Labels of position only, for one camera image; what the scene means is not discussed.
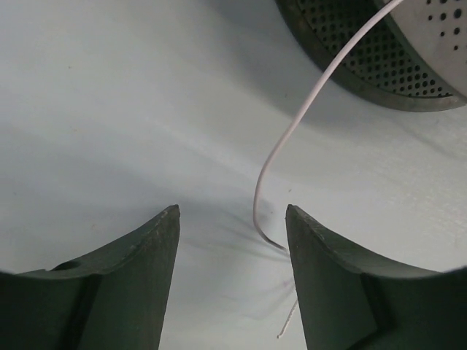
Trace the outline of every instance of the dark metal jaw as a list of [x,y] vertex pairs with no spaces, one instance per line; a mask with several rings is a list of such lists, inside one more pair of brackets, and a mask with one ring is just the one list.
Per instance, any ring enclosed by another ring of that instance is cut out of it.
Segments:
[[467,349],[467,268],[387,259],[296,206],[286,220],[308,349]]
[[179,235],[172,206],[52,271],[0,273],[0,349],[158,349]]

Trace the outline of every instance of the wire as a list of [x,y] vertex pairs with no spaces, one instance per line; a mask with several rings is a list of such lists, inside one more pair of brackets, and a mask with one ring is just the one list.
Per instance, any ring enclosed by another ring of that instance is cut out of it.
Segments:
[[389,12],[395,9],[402,1],[404,0],[392,0],[388,4],[386,4],[383,8],[381,8],[365,25],[358,30],[358,32],[349,40],[348,43],[342,48],[342,50],[337,54],[337,56],[332,60],[331,64],[328,68],[324,71],[321,78],[317,81],[316,85],[313,87],[312,92],[306,98],[305,102],[299,109],[297,115],[293,119],[292,123],[289,125],[287,130],[282,134],[279,141],[276,143],[274,148],[272,149],[271,153],[266,159],[264,163],[260,175],[258,177],[258,181],[256,182],[255,188],[255,197],[253,200],[253,223],[255,228],[260,235],[260,237],[268,244],[271,244],[273,247],[280,249],[286,253],[288,253],[287,248],[281,246],[280,244],[276,243],[275,241],[271,240],[261,229],[261,226],[258,222],[258,201],[261,194],[261,188],[263,186],[264,175],[268,172],[269,168],[271,167],[272,162],[279,154],[280,150],[284,147],[285,142],[290,138],[294,130],[297,128],[298,124],[303,119],[304,115],[308,111],[309,107],[313,103],[314,99],[316,98],[317,94],[323,89],[324,84],[329,80],[332,73],[337,69],[339,64],[344,60],[345,56],[354,48],[354,46],[382,19],[384,18]]
[[297,308],[297,306],[298,306],[298,299],[295,300],[295,303],[293,304],[293,306],[292,306],[292,308],[291,308],[291,310],[289,312],[289,316],[287,316],[287,319],[285,320],[284,326],[282,327],[280,333],[277,335],[277,339],[282,338],[282,336],[285,334],[285,331],[289,327],[290,320],[292,319],[293,313],[295,312],[295,309]]

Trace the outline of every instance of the dark green plastic part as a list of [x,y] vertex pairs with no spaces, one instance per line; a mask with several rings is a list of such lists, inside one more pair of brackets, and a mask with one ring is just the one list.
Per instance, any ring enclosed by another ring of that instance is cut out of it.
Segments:
[[0,273],[0,349],[158,349],[179,220],[172,206],[51,271]]
[[287,236],[308,349],[467,349],[467,268],[387,259],[295,206]]

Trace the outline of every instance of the perforated metal disc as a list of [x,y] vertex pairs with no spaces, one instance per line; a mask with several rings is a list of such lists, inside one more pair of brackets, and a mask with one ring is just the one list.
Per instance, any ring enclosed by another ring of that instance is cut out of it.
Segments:
[[406,0],[390,16],[402,45],[467,99],[467,0]]
[[[321,69],[377,11],[374,0],[276,2],[298,42]],[[393,109],[429,112],[464,105],[418,55],[406,50],[391,28],[386,22],[376,25],[344,59],[333,80],[362,98]]]

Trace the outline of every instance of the white background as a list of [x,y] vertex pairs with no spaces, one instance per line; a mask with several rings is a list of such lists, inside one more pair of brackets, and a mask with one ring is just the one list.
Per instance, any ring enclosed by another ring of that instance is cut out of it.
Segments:
[[[161,349],[305,349],[290,263],[252,229],[269,150],[319,71],[273,0],[0,2],[0,268],[52,268],[178,203]],[[390,111],[329,83],[266,179],[388,257],[467,263],[467,109]]]

